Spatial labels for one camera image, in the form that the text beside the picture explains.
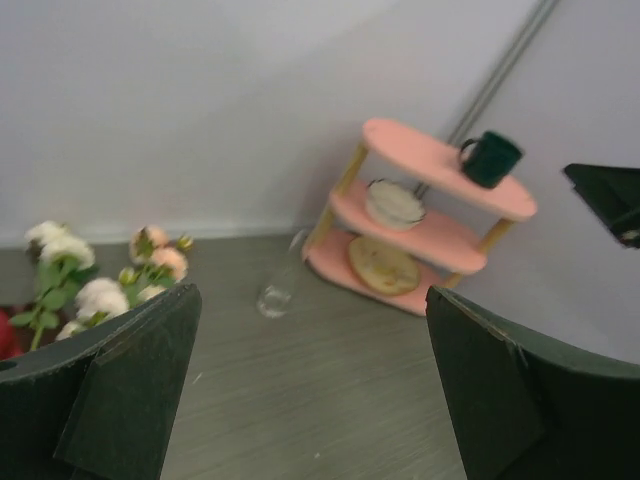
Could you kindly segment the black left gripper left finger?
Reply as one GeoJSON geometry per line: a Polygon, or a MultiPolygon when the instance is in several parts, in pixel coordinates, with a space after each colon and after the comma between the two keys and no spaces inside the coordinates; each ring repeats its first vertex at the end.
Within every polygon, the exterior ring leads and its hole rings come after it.
{"type": "Polygon", "coordinates": [[[201,307],[181,284],[2,362],[2,478],[159,478],[201,307]]]}

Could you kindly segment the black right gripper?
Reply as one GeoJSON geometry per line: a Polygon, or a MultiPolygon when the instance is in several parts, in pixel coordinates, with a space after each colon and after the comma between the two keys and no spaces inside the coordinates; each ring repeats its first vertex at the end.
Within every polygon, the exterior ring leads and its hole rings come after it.
{"type": "Polygon", "coordinates": [[[639,169],[572,163],[563,173],[616,241],[638,249],[639,169]]]}

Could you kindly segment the dark red wrapping paper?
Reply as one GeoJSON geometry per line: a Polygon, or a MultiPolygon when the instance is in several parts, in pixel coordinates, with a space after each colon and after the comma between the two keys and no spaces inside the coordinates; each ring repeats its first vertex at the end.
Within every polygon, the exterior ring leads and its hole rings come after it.
{"type": "Polygon", "coordinates": [[[0,312],[0,360],[5,361],[24,353],[6,310],[0,312]]]}

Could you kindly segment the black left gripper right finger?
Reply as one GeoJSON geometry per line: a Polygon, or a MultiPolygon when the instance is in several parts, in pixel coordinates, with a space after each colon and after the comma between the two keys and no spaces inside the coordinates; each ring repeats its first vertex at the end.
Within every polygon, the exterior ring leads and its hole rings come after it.
{"type": "Polygon", "coordinates": [[[639,367],[432,287],[426,320],[470,479],[636,479],[639,367]]]}

